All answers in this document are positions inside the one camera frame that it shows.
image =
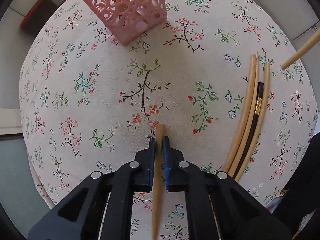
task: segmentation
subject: white fabric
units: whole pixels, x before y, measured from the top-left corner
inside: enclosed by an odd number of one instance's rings
[[[37,36],[21,69],[20,109],[44,198],[57,203],[92,171],[116,171],[131,161],[148,146],[156,122],[166,125],[171,146],[186,160],[207,172],[220,169],[257,51],[261,81],[263,64],[272,64],[270,94],[240,184],[267,205],[299,165],[317,105],[300,61],[280,69],[295,52],[280,28],[252,0],[166,3],[167,24],[125,47],[82,0],[67,0]],[[151,196],[135,194],[133,239],[150,238]],[[162,224],[162,238],[188,237],[182,193],[165,195]]]

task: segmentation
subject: green leaf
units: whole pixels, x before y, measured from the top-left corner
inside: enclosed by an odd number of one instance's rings
[[[141,77],[143,75],[143,70],[140,70],[138,73],[137,73],[137,77]]]

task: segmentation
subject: white tablecloth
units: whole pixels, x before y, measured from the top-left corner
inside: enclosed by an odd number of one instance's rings
[[[35,185],[54,206],[92,171],[116,171],[161,122],[203,171],[223,166],[236,133],[251,53],[271,63],[268,110],[240,184],[263,205],[299,165],[317,119],[295,50],[252,0],[165,0],[168,20],[122,46],[82,0],[67,0],[21,69],[23,134]],[[149,238],[152,194],[136,193],[133,239]],[[165,195],[163,239],[186,239],[183,194]]]

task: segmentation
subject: round table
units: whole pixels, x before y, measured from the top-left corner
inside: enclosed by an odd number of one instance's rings
[[[317,120],[301,61],[252,0],[165,0],[168,19],[122,46],[82,0],[67,0],[21,69],[20,110],[35,185],[50,207],[92,171],[116,171],[159,122],[171,147],[215,173],[236,133],[250,54],[271,64],[261,134],[239,183],[267,205],[299,165]],[[135,193],[131,234],[151,232],[152,193]],[[182,193],[166,193],[161,237],[187,238]]]

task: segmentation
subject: table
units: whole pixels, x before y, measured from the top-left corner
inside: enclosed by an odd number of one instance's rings
[[[223,166],[241,116],[251,53],[271,64],[267,113],[239,183],[264,206],[299,165],[317,121],[295,50],[253,0],[166,0],[168,20],[127,46],[82,0],[67,0],[21,69],[23,134],[35,185],[50,207],[92,171],[116,171],[156,125],[203,171]],[[150,234],[152,194],[135,193],[131,234]],[[184,196],[165,195],[161,238],[187,238]]]

